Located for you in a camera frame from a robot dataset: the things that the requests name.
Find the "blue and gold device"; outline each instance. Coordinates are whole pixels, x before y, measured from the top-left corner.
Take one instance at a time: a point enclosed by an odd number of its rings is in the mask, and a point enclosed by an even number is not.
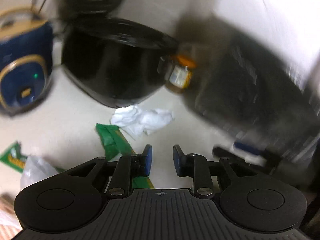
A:
[[[52,25],[31,8],[0,13],[0,110],[14,115],[44,96],[52,72]]]

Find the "white table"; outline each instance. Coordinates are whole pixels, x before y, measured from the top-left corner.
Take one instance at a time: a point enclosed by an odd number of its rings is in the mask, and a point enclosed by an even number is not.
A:
[[[76,87],[62,67],[53,71],[53,87],[37,108],[15,117],[0,116],[0,152],[18,140],[24,155],[39,155],[52,165],[69,169],[104,155],[96,123],[109,124],[114,109],[103,106]],[[176,176],[172,147],[180,144],[185,153],[199,153],[212,160],[214,145],[230,146],[229,138],[184,105],[182,98],[161,88],[140,104],[143,109],[164,108],[175,120],[156,133],[136,141],[125,137],[141,153],[146,144],[153,147],[150,179],[157,188],[191,187],[191,178]],[[0,195],[15,198],[21,174],[0,163]]]

